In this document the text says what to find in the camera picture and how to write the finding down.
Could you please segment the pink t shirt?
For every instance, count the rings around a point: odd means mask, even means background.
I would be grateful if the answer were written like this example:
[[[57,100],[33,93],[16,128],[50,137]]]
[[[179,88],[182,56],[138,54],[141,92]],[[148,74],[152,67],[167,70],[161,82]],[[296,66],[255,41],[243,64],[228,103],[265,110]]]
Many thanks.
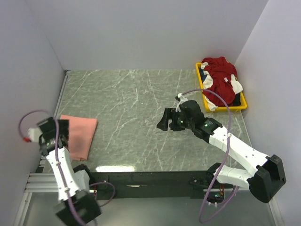
[[[68,150],[72,160],[86,161],[98,124],[97,119],[61,115],[60,119],[69,121]]]

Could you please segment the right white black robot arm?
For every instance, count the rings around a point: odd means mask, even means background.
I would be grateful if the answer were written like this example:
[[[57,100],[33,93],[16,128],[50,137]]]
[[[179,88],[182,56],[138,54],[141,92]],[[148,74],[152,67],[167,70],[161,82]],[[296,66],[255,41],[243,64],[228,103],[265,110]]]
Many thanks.
[[[217,164],[213,167],[213,176],[220,184],[249,189],[263,203],[270,202],[286,183],[280,157],[268,156],[247,145],[220,122],[205,117],[194,100],[181,101],[176,108],[166,108],[157,128],[162,131],[189,129],[196,137],[228,153],[243,169]]]

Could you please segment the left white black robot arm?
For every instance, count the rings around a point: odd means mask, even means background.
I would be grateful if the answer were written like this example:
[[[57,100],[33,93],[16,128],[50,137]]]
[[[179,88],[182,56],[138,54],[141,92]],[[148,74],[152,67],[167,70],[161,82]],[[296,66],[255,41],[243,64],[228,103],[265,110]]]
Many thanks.
[[[90,194],[90,172],[85,165],[71,166],[68,150],[69,121],[49,117],[37,123],[41,131],[38,143],[40,153],[50,164],[56,179],[59,203],[54,207],[56,216],[67,226],[86,226],[100,214]]]

